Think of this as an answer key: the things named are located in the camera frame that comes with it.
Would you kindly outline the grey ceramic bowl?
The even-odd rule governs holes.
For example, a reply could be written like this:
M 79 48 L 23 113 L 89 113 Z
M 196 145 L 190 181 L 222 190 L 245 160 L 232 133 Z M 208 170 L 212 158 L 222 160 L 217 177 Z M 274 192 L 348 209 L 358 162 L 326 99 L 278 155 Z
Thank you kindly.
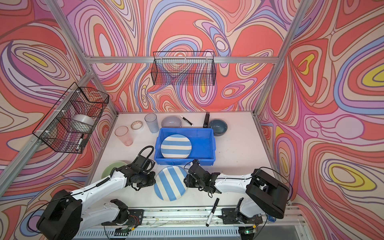
M 161 122 L 162 128 L 181 128 L 182 121 L 177 116 L 165 117 Z

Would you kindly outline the blue white striped plate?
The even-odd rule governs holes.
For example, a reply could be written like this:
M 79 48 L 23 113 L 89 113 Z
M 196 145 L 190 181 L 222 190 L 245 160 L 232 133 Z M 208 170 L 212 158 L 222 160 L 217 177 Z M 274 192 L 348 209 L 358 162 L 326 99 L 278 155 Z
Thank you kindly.
M 186 159 L 192 152 L 192 143 L 184 135 L 174 134 L 161 143 L 161 154 L 167 159 Z

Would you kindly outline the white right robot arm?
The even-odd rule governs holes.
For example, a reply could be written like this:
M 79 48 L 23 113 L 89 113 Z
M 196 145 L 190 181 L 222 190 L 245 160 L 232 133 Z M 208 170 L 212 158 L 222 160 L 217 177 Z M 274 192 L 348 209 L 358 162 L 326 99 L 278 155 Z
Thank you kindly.
M 209 173 L 198 160 L 192 161 L 184 183 L 188 188 L 197 188 L 209 195 L 243 194 L 245 197 L 241 200 L 239 212 L 247 218 L 265 213 L 276 219 L 283 219 L 290 196 L 289 187 L 263 171 L 263 168 L 254 169 L 247 175 L 231 176 Z

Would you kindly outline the light green bowl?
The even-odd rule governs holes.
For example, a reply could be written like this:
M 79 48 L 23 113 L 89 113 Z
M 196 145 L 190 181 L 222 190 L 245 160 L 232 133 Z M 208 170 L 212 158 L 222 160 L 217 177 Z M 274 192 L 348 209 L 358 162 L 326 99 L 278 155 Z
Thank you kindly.
M 111 163 L 110 165 L 108 165 L 104 169 L 101 178 L 103 179 L 103 178 L 109 176 L 113 169 L 117 169 L 117 168 L 120 168 L 120 167 L 125 166 L 125 165 L 127 165 L 127 163 L 122 162 L 122 161 L 117 161 L 117 162 Z

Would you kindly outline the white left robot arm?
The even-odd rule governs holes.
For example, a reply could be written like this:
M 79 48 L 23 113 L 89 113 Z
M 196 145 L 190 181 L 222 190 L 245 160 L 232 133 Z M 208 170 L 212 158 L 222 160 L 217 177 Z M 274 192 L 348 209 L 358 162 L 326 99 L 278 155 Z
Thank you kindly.
M 48 240 L 71 240 L 78 232 L 99 224 L 125 225 L 131 214 L 122 201 L 112 199 L 96 208 L 93 204 L 126 187 L 139 191 L 154 185 L 155 164 L 138 155 L 132 163 L 112 169 L 98 182 L 71 192 L 57 192 L 37 221 L 37 229 Z

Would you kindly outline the dark teal bowl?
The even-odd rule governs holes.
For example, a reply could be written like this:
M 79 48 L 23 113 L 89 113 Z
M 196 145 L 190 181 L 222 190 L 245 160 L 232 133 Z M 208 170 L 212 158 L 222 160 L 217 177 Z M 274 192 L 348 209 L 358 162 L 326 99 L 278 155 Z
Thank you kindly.
M 228 125 L 221 119 L 213 119 L 209 122 L 209 128 L 213 130 L 215 137 L 219 137 L 223 136 L 227 132 Z

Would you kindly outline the blue plastic bin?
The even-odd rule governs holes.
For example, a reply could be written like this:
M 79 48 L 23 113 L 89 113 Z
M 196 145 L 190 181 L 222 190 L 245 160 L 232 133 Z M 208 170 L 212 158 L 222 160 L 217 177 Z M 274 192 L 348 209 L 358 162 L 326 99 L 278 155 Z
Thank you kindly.
M 192 152 L 186 159 L 167 159 L 161 154 L 162 141 L 174 134 L 184 135 L 192 143 Z M 155 145 L 155 161 L 159 165 L 181 166 L 199 160 L 203 166 L 212 166 L 216 160 L 216 142 L 212 129 L 161 128 Z

